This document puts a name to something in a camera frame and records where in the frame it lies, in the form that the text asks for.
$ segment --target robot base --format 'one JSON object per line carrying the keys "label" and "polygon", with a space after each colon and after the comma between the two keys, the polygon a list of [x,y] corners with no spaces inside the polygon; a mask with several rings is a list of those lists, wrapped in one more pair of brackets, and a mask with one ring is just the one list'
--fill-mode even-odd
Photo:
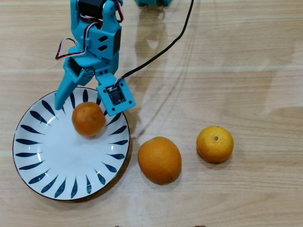
{"label": "robot base", "polygon": [[135,0],[135,2],[138,4],[138,6],[168,6],[172,0]]}

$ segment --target plate rim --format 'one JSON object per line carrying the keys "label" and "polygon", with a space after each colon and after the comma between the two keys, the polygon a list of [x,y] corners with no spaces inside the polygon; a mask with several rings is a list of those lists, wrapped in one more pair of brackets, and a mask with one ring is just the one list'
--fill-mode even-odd
{"label": "plate rim", "polygon": [[[89,87],[76,87],[76,88],[80,88],[80,89],[89,89],[89,90],[97,91],[96,89],[89,88]],[[22,181],[25,183],[25,185],[26,185],[27,187],[29,187],[31,190],[33,190],[35,193],[37,193],[38,195],[41,195],[41,196],[43,196],[43,197],[45,197],[45,198],[48,198],[48,199],[51,199],[51,200],[55,200],[55,201],[76,201],[76,200],[81,200],[81,199],[90,197],[90,196],[92,196],[92,195],[95,195],[96,193],[100,192],[102,189],[107,188],[108,185],[109,185],[109,184],[118,176],[118,173],[121,171],[121,169],[122,169],[122,167],[124,166],[125,161],[126,161],[126,159],[127,159],[127,157],[128,157],[128,152],[129,152],[129,148],[130,148],[130,144],[131,144],[131,133],[130,133],[130,130],[129,130],[129,124],[128,124],[128,121],[127,121],[127,118],[126,118],[124,112],[122,112],[122,113],[123,113],[123,116],[124,116],[124,118],[125,118],[125,120],[126,120],[127,127],[128,127],[128,141],[129,141],[129,143],[128,143],[128,147],[127,147],[127,152],[126,152],[125,159],[124,159],[124,161],[123,161],[123,163],[122,163],[120,169],[117,171],[116,175],[115,175],[115,176],[114,176],[114,177],[113,177],[113,178],[112,178],[112,179],[111,179],[103,188],[100,188],[99,190],[95,191],[94,193],[89,194],[89,195],[86,195],[86,196],[83,196],[83,197],[81,197],[81,198],[68,199],[68,200],[60,200],[60,199],[51,198],[51,197],[48,197],[48,196],[46,196],[46,195],[43,195],[43,194],[41,194],[41,193],[35,191],[33,188],[31,188],[31,187],[28,185],[28,183],[26,183],[26,181],[23,179],[23,177],[21,176],[20,172],[18,171],[18,168],[17,168],[17,166],[16,166],[16,162],[15,162],[15,156],[14,156],[14,142],[15,142],[15,136],[16,136],[16,133],[17,133],[17,129],[18,129],[18,127],[19,127],[19,125],[20,125],[22,119],[24,118],[25,114],[30,110],[30,108],[32,108],[32,107],[33,107],[37,102],[39,102],[41,99],[43,99],[44,97],[46,97],[46,96],[48,96],[48,95],[50,95],[50,94],[52,94],[52,93],[54,93],[54,92],[56,92],[56,91],[53,91],[53,92],[51,92],[51,93],[48,93],[47,95],[45,95],[45,96],[41,97],[40,99],[38,99],[37,101],[35,101],[35,102],[34,102],[34,103],[25,111],[25,113],[23,114],[23,116],[20,118],[20,121],[19,121],[19,123],[18,123],[18,125],[17,125],[17,127],[16,127],[16,130],[15,130],[15,133],[14,133],[13,144],[12,144],[12,155],[13,155],[14,165],[15,165],[15,168],[16,168],[16,171],[17,171],[18,175],[20,176],[20,178],[22,179]]]}

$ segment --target black cable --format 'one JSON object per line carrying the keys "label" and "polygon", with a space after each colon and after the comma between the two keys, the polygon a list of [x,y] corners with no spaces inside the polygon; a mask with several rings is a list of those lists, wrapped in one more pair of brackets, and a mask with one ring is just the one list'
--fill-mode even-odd
{"label": "black cable", "polygon": [[183,29],[182,29],[182,32],[180,33],[180,35],[168,47],[166,47],[163,51],[161,51],[160,53],[158,53],[157,55],[155,55],[153,58],[149,59],[146,63],[144,63],[144,64],[138,66],[137,68],[135,68],[135,69],[127,72],[126,74],[124,74],[120,79],[117,80],[117,82],[115,83],[114,86],[116,86],[119,83],[120,80],[122,80],[122,79],[124,79],[126,77],[129,77],[133,73],[135,73],[135,72],[143,69],[145,66],[147,66],[148,64],[152,63],[154,60],[156,60],[157,58],[159,58],[166,51],[168,51],[182,37],[182,35],[184,34],[185,29],[187,27],[187,23],[188,23],[188,20],[189,20],[190,13],[191,13],[191,10],[193,8],[193,5],[194,5],[194,0],[191,0],[190,7],[189,7],[189,10],[188,10],[188,14],[187,14],[187,17],[186,17],[186,20],[185,20],[185,24],[183,26]]}

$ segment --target table surface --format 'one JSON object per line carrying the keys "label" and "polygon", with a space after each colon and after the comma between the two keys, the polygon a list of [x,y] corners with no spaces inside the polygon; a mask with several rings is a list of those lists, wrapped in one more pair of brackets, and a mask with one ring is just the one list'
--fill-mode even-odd
{"label": "table surface", "polygon": [[[126,0],[116,75],[171,43],[189,4]],[[137,107],[125,113],[133,139],[123,170],[77,202],[30,190],[12,158],[24,112],[62,79],[54,56],[71,36],[69,0],[1,0],[0,9],[0,226],[302,227],[302,0],[196,0],[182,39],[128,79]],[[209,125],[234,136],[233,156],[220,165],[196,153]],[[148,181],[137,162],[140,145],[155,136],[182,155],[179,179],[165,186]]]}

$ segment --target red and white wire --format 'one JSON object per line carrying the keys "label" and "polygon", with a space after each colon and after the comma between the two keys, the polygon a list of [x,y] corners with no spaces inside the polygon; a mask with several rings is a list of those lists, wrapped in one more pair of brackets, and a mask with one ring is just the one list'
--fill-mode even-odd
{"label": "red and white wire", "polygon": [[116,0],[116,3],[118,5],[118,13],[119,13],[119,16],[120,16],[120,20],[117,19],[117,21],[118,21],[118,23],[121,23],[124,20],[124,16],[123,16],[123,13],[122,13],[121,4],[119,3],[118,0]]}
{"label": "red and white wire", "polygon": [[[116,0],[117,2],[117,5],[118,5],[118,13],[119,13],[119,16],[120,16],[120,20],[117,19],[118,23],[121,23],[123,20],[124,20],[124,16],[123,16],[123,13],[122,13],[122,10],[121,10],[121,4],[119,3],[118,0]],[[89,16],[84,16],[84,15],[80,15],[81,19],[85,20],[85,21],[95,21],[93,23],[91,23],[90,25],[88,25],[86,28],[85,28],[85,31],[84,31],[84,36],[83,36],[83,51],[82,52],[76,52],[76,53],[69,53],[69,54],[65,54],[65,55],[61,55],[61,52],[62,52],[62,49],[63,49],[63,44],[65,42],[65,40],[71,40],[75,43],[75,45],[77,45],[76,41],[71,39],[71,38],[65,38],[63,39],[61,42],[60,42],[60,45],[59,45],[59,49],[58,49],[58,52],[57,52],[57,55],[55,57],[56,60],[62,60],[62,59],[65,59],[65,58],[69,58],[69,57],[72,57],[72,56],[79,56],[79,55],[83,55],[85,54],[86,50],[87,50],[87,46],[85,45],[85,39],[87,38],[88,36],[88,32],[89,32],[89,29],[93,26],[93,25],[96,25],[96,24],[100,24],[100,29],[102,27],[102,21],[100,21],[99,19],[95,18],[95,17],[89,17]]]}
{"label": "red and white wire", "polygon": [[79,55],[83,55],[85,54],[86,50],[87,50],[87,46],[85,44],[85,40],[88,36],[88,33],[89,33],[89,29],[93,26],[93,25],[96,25],[96,24],[99,24],[99,22],[94,22],[94,23],[91,23],[90,25],[88,25],[86,28],[85,28],[85,31],[84,31],[84,36],[83,36],[83,51],[82,52],[76,52],[76,53],[69,53],[69,54],[65,54],[65,55],[61,55],[61,52],[62,52],[62,46],[63,46],[63,43],[65,40],[69,39],[69,40],[72,40],[75,44],[76,42],[71,39],[71,38],[65,38],[61,41],[60,45],[59,45],[59,50],[58,50],[58,53],[56,55],[56,60],[61,60],[61,59],[64,59],[64,58],[69,58],[69,57],[72,57],[72,56],[79,56]]}

